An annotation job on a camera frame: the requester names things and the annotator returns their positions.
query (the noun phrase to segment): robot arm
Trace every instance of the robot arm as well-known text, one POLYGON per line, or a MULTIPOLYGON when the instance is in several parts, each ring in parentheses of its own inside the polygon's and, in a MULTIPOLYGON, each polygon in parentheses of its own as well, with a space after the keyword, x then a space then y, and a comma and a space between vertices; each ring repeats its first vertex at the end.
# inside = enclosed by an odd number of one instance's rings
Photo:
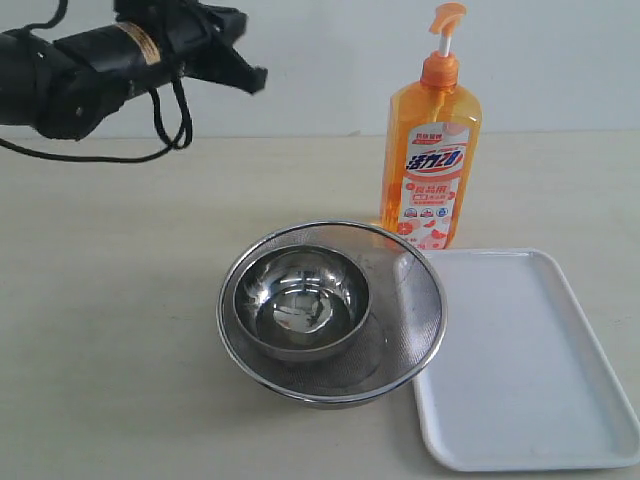
MULTIPOLYGON (((65 0, 61 5, 66 10, 65 0)), ((249 94, 264 88, 267 71, 248 65, 233 48, 245 33, 242 12, 197 0, 115 0, 114 10, 117 23, 51 43, 27 27, 1 33, 0 124, 80 140, 127 100, 150 93, 156 130, 175 149, 159 118, 156 88, 173 85, 182 134, 190 117, 181 77, 249 94)))

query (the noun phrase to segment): metal mesh strainer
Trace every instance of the metal mesh strainer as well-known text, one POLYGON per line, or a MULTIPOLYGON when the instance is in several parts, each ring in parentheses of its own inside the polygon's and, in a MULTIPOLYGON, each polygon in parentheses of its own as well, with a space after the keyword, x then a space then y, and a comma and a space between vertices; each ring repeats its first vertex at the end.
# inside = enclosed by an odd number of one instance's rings
POLYGON ((314 404, 363 403, 411 380, 436 353, 445 323, 442 286, 420 253, 385 230, 346 221, 298 225, 262 239, 231 268, 218 304, 220 335, 235 362, 277 393, 314 404), (344 252, 366 271, 370 318, 345 354, 318 364, 286 364, 245 338, 234 318, 233 294, 257 258, 305 244, 344 252))

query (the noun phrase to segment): table surface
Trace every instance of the table surface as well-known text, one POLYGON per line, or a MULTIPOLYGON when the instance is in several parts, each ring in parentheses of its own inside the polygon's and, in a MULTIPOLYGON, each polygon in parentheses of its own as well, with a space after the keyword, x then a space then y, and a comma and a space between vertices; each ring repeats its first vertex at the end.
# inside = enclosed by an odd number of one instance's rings
MULTIPOLYGON (((157 143, 56 147, 133 155, 157 143)), ((296 222, 376 218, 383 148, 199 139, 138 166, 2 152, 0 478, 461 476, 427 453, 410 385, 355 409, 306 409, 250 380, 217 336, 218 290, 246 246, 296 222)), ((551 254, 636 412, 639 150, 639 132, 484 135, 454 242, 551 254)), ((573 475, 640 478, 640 466, 573 475)))

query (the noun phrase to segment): white tray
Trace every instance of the white tray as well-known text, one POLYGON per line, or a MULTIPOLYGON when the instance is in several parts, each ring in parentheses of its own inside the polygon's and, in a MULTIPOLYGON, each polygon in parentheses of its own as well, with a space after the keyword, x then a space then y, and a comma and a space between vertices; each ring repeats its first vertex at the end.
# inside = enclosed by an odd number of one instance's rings
POLYGON ((428 252, 449 306, 414 381, 432 455, 460 471, 625 467, 640 427, 557 263, 533 250, 428 252))

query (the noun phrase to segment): orange plastic bottle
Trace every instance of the orange plastic bottle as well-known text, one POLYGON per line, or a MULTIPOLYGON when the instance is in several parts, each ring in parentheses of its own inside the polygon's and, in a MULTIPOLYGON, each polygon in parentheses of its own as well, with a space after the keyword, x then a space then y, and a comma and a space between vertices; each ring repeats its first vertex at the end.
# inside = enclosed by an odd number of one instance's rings
POLYGON ((391 98, 380 216, 382 227, 421 250, 447 248, 456 234, 482 124, 478 100, 458 85, 451 36, 466 9, 436 9, 440 48, 422 77, 391 98))

